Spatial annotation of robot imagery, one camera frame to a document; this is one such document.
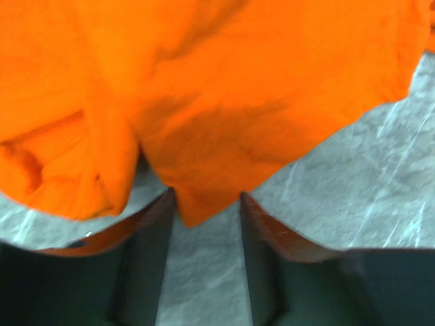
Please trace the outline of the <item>orange t shirt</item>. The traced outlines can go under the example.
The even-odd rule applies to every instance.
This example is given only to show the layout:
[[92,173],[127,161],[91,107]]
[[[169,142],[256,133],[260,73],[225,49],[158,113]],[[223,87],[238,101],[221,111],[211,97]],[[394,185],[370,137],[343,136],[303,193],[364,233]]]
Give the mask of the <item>orange t shirt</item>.
[[433,1],[2,1],[1,192],[119,215],[137,159],[197,225],[384,103]]

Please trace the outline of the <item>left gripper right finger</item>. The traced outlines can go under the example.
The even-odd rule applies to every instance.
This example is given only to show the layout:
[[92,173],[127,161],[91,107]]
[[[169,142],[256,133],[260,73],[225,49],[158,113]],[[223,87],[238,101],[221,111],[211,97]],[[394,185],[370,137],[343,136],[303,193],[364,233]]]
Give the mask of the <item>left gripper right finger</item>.
[[254,325],[433,325],[434,251],[323,247],[242,193]]

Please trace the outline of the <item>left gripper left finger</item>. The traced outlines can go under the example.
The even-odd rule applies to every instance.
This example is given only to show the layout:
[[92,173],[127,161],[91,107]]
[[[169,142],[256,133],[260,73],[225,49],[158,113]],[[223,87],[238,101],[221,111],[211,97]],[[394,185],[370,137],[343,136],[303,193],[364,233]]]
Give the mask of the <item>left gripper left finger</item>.
[[2,325],[154,325],[175,214],[168,189],[64,248],[1,244]]

